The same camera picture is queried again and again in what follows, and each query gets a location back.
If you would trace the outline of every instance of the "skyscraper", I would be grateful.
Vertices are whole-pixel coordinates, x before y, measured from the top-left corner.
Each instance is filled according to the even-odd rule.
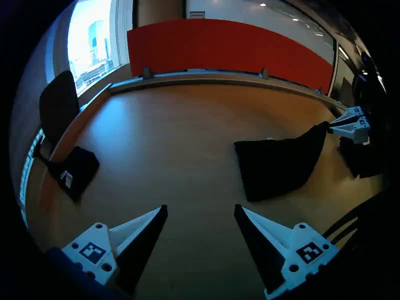
[[[78,76],[77,76],[77,72],[75,71],[75,66],[74,66],[74,63],[72,62],[72,61],[68,61],[69,62],[69,69],[70,69],[70,71],[71,71],[71,73],[72,73],[72,76],[73,76],[73,78],[75,79],[75,78],[78,78]]]
[[[110,53],[109,53],[109,40],[107,38],[104,39],[104,43],[105,43],[105,56],[106,56],[106,60],[110,59]]]
[[[99,20],[89,26],[88,43],[92,65],[104,61],[109,57],[106,37],[104,21]]]

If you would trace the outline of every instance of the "black office chair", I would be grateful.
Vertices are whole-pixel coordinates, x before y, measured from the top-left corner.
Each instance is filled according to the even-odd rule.
[[[43,133],[54,149],[79,113],[78,97],[71,71],[62,72],[46,86],[40,95],[39,112]]]

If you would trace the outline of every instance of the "red partition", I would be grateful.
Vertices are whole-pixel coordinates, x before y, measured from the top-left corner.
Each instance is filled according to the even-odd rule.
[[[127,32],[133,76],[218,69],[261,73],[327,93],[333,66],[315,52],[273,31],[233,21],[179,19]]]

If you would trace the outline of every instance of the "white wall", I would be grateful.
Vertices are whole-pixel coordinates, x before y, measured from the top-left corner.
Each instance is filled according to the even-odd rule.
[[[205,11],[207,19],[236,21],[276,32],[309,48],[333,65],[332,37],[306,15],[280,0],[187,0],[187,18],[190,11]]]
[[[361,66],[362,62],[360,54],[352,42],[350,42],[347,38],[341,36],[340,34],[337,34],[334,28],[332,28],[323,18],[321,18],[318,15],[318,13],[315,12],[314,9],[312,9],[310,6],[307,5],[307,2],[304,2],[303,0],[288,0],[288,1],[297,8],[299,8],[300,10],[302,10],[303,12],[305,12],[315,21],[317,21],[326,31],[328,31],[333,36],[335,40],[337,40],[339,45],[343,48],[343,50],[346,52],[346,54],[352,60],[355,66],[357,68]],[[365,51],[367,54],[369,53],[366,46],[359,38],[357,38],[355,43],[357,44],[357,46],[360,47],[360,49]]]

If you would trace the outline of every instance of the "metal bracket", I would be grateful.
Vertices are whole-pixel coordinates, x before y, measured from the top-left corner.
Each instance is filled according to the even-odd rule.
[[[154,77],[153,72],[150,70],[150,68],[148,66],[143,68],[143,79],[150,79]]]
[[[265,284],[268,300],[304,283],[339,252],[306,223],[290,229],[239,204],[234,216]]]

